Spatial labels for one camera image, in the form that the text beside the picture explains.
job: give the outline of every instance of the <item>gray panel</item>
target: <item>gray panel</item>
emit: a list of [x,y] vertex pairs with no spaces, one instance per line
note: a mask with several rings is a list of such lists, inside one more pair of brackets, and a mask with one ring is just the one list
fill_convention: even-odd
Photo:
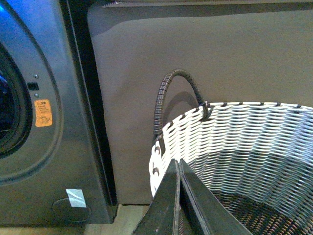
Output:
[[[170,70],[188,70],[209,102],[313,106],[313,11],[238,14],[248,11],[245,6],[89,11],[119,203],[151,200],[154,102]],[[174,79],[166,104],[165,123],[196,106],[187,82]]]

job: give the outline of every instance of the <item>wooden floor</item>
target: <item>wooden floor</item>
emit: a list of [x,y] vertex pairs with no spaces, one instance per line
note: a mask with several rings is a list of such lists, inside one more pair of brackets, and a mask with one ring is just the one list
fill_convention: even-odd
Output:
[[130,235],[148,206],[119,206],[113,224],[62,228],[0,228],[0,235]]

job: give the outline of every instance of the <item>woven basket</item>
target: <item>woven basket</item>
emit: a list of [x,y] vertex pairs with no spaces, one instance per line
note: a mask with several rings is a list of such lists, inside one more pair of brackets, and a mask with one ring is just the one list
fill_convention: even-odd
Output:
[[[173,77],[192,85],[199,107],[163,127]],[[255,235],[313,234],[313,108],[294,104],[204,102],[192,77],[175,70],[156,101],[149,164],[154,195],[172,158],[202,182]]]

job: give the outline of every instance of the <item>dark gray washing machine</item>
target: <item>dark gray washing machine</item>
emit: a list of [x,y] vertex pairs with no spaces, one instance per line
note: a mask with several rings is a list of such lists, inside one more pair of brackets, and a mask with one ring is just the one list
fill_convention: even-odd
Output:
[[83,69],[90,52],[78,49],[72,10],[65,1],[0,0],[0,225],[116,215],[105,127],[93,112],[101,95]]

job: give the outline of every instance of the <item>basket handle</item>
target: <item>basket handle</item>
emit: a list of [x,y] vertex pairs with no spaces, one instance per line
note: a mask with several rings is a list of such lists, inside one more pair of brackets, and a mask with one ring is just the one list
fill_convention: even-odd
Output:
[[201,95],[201,92],[199,90],[199,88],[197,87],[197,84],[195,82],[195,80],[192,78],[192,76],[190,75],[190,73],[188,73],[185,70],[182,69],[176,69],[173,70],[171,72],[169,72],[163,79],[161,86],[158,90],[158,94],[157,94],[157,99],[156,99],[156,106],[155,106],[155,117],[154,117],[154,126],[153,126],[153,133],[154,133],[154,140],[160,140],[163,139],[163,106],[164,106],[164,101],[165,101],[165,97],[166,97],[166,93],[167,90],[173,80],[173,78],[175,76],[182,76],[184,77],[189,84],[192,86],[192,89],[194,90],[194,93],[196,95],[197,98],[197,102],[199,104],[199,106],[203,106],[203,119],[202,121],[206,121],[209,118],[209,111],[208,111],[208,107],[207,104],[203,98],[203,96]]

